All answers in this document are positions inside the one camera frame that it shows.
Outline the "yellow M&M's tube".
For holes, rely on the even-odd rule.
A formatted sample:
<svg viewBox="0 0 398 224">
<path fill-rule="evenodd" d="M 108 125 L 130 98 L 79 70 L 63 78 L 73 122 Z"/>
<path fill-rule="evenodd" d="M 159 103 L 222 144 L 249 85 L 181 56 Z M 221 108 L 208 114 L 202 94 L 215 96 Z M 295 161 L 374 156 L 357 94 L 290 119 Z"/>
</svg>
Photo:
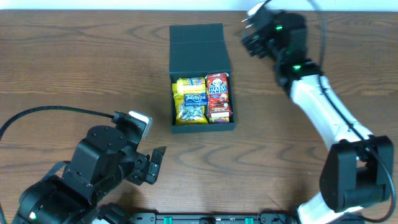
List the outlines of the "yellow M&M's tube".
<svg viewBox="0 0 398 224">
<path fill-rule="evenodd" d="M 206 84 L 203 77 L 179 78 L 172 87 L 173 91 L 178 95 L 206 92 Z"/>
</svg>

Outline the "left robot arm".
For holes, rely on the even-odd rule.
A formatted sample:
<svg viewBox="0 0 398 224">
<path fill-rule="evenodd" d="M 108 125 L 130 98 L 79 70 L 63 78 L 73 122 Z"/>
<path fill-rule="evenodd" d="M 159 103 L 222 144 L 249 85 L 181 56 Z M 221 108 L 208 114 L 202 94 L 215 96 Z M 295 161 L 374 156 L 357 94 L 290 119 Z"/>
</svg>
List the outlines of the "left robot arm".
<svg viewBox="0 0 398 224">
<path fill-rule="evenodd" d="M 132 133 L 109 126 L 88 130 L 70 161 L 55 165 L 19 199 L 14 223 L 91 223 L 97 204 L 122 181 L 157 181 L 166 148 L 143 155 Z"/>
</svg>

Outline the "red Hello Panda box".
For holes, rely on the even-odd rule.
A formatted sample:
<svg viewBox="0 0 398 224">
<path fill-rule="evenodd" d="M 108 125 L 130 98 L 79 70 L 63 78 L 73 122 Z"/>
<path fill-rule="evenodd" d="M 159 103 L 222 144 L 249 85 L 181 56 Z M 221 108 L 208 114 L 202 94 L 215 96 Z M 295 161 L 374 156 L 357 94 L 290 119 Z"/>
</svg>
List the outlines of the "red Hello Panda box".
<svg viewBox="0 0 398 224">
<path fill-rule="evenodd" d="M 229 123 L 233 110 L 229 100 L 229 74 L 212 73 L 205 77 L 208 95 L 207 116 L 210 123 Z"/>
</svg>

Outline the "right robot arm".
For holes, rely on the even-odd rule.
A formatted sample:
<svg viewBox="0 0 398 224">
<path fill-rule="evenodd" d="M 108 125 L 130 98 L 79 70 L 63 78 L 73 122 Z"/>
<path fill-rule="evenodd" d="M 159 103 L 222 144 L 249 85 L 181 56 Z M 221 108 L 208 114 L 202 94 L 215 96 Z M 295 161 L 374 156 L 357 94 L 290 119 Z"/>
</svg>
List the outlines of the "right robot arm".
<svg viewBox="0 0 398 224">
<path fill-rule="evenodd" d="M 292 223 L 366 222 L 360 210 L 389 202 L 379 222 L 396 208 L 392 178 L 394 146 L 387 136 L 375 136 L 337 97 L 323 64 L 307 57 L 307 26 L 297 13 L 268 10 L 248 12 L 253 33 L 243 45 L 250 55 L 274 61 L 275 80 L 307 115 L 327 148 L 320 191 L 296 208 Z"/>
</svg>

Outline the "yellow sunflower seed bag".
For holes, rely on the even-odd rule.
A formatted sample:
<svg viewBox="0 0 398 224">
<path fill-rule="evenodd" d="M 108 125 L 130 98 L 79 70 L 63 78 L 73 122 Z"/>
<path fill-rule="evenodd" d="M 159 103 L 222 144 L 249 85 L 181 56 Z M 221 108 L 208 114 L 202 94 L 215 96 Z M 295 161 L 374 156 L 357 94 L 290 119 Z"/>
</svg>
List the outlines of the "yellow sunflower seed bag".
<svg viewBox="0 0 398 224">
<path fill-rule="evenodd" d="M 208 124 L 205 116 L 205 106 L 185 106 L 184 95 L 178 95 L 174 91 L 173 94 L 176 109 L 176 126 L 189 124 Z"/>
</svg>

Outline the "black gift box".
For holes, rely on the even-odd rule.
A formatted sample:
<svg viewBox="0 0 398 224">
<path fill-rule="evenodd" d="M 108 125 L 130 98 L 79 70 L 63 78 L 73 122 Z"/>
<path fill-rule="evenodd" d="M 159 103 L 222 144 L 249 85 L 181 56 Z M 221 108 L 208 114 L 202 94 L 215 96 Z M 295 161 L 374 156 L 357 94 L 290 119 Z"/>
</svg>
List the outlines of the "black gift box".
<svg viewBox="0 0 398 224">
<path fill-rule="evenodd" d="M 179 78 L 205 77 L 226 72 L 229 103 L 235 111 L 232 72 L 222 24 L 170 26 L 169 77 L 171 84 Z"/>
</svg>

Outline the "blue Eclipse gum box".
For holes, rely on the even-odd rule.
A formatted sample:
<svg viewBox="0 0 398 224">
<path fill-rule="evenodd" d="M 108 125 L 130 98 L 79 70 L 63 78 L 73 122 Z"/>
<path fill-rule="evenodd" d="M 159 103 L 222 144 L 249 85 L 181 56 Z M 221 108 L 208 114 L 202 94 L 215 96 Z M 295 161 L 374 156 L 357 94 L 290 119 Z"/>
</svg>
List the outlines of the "blue Eclipse gum box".
<svg viewBox="0 0 398 224">
<path fill-rule="evenodd" d="M 206 93 L 191 93 L 184 95 L 185 106 L 206 106 L 208 96 Z"/>
</svg>

